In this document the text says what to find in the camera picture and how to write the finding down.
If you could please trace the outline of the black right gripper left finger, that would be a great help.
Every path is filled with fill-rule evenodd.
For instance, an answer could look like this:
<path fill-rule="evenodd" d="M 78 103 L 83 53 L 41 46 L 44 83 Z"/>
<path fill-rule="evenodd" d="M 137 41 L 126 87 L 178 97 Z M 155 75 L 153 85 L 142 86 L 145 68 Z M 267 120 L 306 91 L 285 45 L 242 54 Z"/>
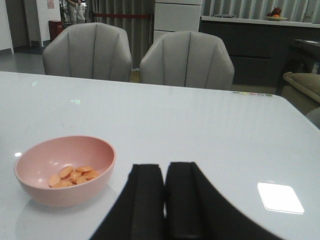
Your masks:
<path fill-rule="evenodd" d="M 92 240 L 163 240 L 164 182 L 157 164 L 134 164 Z"/>

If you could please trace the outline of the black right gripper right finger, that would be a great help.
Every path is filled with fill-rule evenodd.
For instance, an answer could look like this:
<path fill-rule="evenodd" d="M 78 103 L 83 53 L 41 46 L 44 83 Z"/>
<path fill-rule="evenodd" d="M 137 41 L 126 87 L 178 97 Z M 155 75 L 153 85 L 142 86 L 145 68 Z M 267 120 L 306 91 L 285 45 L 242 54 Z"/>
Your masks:
<path fill-rule="evenodd" d="M 234 207 L 194 162 L 170 163 L 165 179 L 170 240 L 277 240 Z"/>

